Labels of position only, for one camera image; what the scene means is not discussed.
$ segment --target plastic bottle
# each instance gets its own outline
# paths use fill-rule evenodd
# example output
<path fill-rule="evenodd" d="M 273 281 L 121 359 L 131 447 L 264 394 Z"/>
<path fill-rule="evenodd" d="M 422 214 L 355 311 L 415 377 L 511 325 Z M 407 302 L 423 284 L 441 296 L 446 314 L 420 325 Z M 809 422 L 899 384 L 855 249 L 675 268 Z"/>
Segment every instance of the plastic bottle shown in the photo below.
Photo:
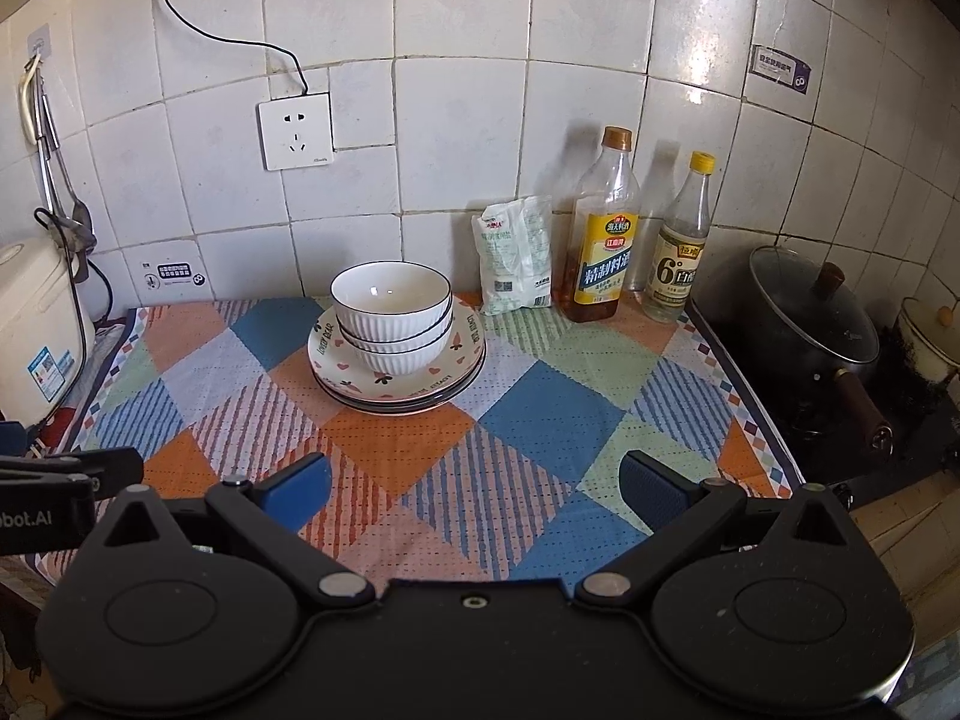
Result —
<path fill-rule="evenodd" d="M 575 194 L 558 300 L 572 322 L 594 322 L 616 313 L 637 232 L 640 186 L 630 166 L 632 132 L 607 127 L 602 145 Z"/>
<path fill-rule="evenodd" d="M 683 188 L 666 210 L 642 301 L 656 322 L 675 322 L 693 287 L 710 231 L 707 190 L 715 163 L 712 154 L 694 151 Z"/>

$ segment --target brown liquid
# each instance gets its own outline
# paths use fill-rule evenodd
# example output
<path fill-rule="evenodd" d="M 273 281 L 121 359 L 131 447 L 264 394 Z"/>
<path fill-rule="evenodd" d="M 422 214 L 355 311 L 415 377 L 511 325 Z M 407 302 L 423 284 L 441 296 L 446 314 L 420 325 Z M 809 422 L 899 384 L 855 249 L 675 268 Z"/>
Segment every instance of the brown liquid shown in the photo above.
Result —
<path fill-rule="evenodd" d="M 596 322 L 597 319 L 609 319 L 616 314 L 616 307 L 620 303 L 619 298 L 589 305 L 578 303 L 573 299 L 573 293 L 577 290 L 577 277 L 579 275 L 579 253 L 568 255 L 563 267 L 563 283 L 560 284 L 560 293 L 557 295 L 557 303 L 565 317 L 570 322 Z"/>

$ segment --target pot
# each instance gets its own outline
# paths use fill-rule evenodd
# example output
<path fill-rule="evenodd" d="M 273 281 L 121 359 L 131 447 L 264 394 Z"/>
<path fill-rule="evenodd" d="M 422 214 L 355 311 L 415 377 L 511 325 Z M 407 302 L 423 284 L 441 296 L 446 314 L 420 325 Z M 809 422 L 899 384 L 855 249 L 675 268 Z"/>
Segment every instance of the pot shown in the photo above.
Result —
<path fill-rule="evenodd" d="M 814 397 L 836 391 L 867 447 L 891 456 L 893 429 L 863 386 L 880 357 L 880 338 L 843 271 L 795 251 L 759 247 L 750 255 L 744 298 L 738 322 L 760 365 Z"/>
<path fill-rule="evenodd" d="M 953 327 L 949 307 L 934 311 L 917 298 L 904 298 L 896 316 L 896 331 L 910 367 L 928 384 L 945 388 L 957 375 L 960 333 Z"/>

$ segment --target white bowl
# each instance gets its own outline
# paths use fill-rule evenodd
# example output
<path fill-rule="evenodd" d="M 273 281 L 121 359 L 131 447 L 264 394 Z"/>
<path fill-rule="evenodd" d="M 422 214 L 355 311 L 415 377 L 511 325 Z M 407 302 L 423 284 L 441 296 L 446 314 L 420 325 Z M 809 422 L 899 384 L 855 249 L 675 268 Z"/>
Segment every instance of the white bowl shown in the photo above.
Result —
<path fill-rule="evenodd" d="M 337 319 L 354 338 L 390 343 L 413 338 L 443 317 L 450 282 L 424 265 L 375 262 L 343 271 L 330 292 Z"/>
<path fill-rule="evenodd" d="M 340 326 L 340 332 L 344 336 L 344 341 L 355 349 L 363 349 L 363 351 L 376 352 L 377 354 L 409 352 L 414 349 L 419 349 L 421 346 L 426 346 L 427 343 L 433 343 L 437 338 L 440 338 L 442 333 L 448 331 L 450 325 L 453 324 L 453 300 L 450 300 L 450 303 L 448 303 L 448 309 L 446 309 L 443 317 L 437 319 L 437 321 L 424 330 L 424 332 L 417 333 L 416 336 L 411 336 L 411 338 L 404 338 L 401 341 L 383 341 L 382 343 L 367 341 L 366 338 L 353 336 L 339 319 L 337 323 Z"/>
<path fill-rule="evenodd" d="M 392 354 L 377 354 L 357 349 L 357 357 L 374 373 L 389 373 L 391 376 L 409 376 L 418 370 L 423 370 L 434 360 L 440 357 L 440 352 L 446 348 L 450 338 L 451 322 L 440 338 L 432 343 L 412 349 L 408 352 L 394 352 Z"/>

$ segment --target rice cooker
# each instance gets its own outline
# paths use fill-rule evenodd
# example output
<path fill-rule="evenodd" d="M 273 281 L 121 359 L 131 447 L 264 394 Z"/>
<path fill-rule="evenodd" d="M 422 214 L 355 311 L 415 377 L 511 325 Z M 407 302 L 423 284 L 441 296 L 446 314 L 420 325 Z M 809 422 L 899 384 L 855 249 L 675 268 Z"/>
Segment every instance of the rice cooker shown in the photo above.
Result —
<path fill-rule="evenodd" d="M 80 375 L 93 324 L 74 307 L 64 255 L 50 238 L 0 248 L 0 413 L 32 427 Z"/>

